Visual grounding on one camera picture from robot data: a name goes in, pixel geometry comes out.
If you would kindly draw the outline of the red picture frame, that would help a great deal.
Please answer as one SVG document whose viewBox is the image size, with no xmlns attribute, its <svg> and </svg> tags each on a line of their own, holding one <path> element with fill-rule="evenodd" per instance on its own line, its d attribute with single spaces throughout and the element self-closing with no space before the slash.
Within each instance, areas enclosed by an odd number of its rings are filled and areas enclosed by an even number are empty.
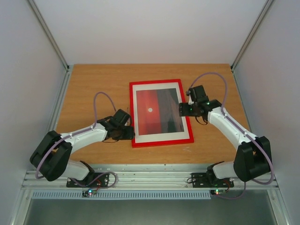
<svg viewBox="0 0 300 225">
<path fill-rule="evenodd" d="M 164 146 L 164 145 L 189 144 L 194 142 L 192 127 L 191 127 L 190 119 L 188 117 L 181 117 L 183 127 L 184 127 L 183 132 L 153 134 L 153 135 L 138 134 L 136 92 L 138 90 L 158 90 L 158 89 L 170 89 L 170 88 L 176 89 L 179 104 L 184 103 L 185 97 L 183 94 L 183 87 L 180 79 L 130 82 L 129 84 L 130 112 L 132 117 L 132 124 L 135 130 L 135 138 L 132 141 L 132 147 L 142 148 L 142 147 L 154 147 L 154 146 Z"/>
</svg>

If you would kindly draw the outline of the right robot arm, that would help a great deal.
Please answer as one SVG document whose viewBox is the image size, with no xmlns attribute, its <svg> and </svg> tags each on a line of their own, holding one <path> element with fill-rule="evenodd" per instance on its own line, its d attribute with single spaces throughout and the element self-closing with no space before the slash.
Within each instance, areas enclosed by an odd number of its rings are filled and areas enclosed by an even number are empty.
<svg viewBox="0 0 300 225">
<path fill-rule="evenodd" d="M 270 184 L 274 179 L 270 141 L 258 137 L 239 124 L 216 99 L 210 100 L 203 86 L 191 87 L 187 91 L 189 101 L 179 105 L 181 117 L 201 117 L 215 126 L 236 149 L 232 162 L 219 162 L 207 168 L 206 176 L 211 184 L 225 178 L 239 178 L 243 182 L 258 182 L 257 177 L 270 173 Z"/>
</svg>

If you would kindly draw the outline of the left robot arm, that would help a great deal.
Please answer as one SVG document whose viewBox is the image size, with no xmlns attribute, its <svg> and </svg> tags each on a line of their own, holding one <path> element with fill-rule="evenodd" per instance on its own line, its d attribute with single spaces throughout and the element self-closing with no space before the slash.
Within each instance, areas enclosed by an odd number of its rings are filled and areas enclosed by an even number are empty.
<svg viewBox="0 0 300 225">
<path fill-rule="evenodd" d="M 30 157 L 36 168 L 36 179 L 54 181 L 69 178 L 78 187 L 91 187 L 103 173 L 96 173 L 84 161 L 73 161 L 70 156 L 93 143 L 132 140 L 135 137 L 131 116 L 122 109 L 96 120 L 92 125 L 70 133 L 49 131 Z"/>
</svg>

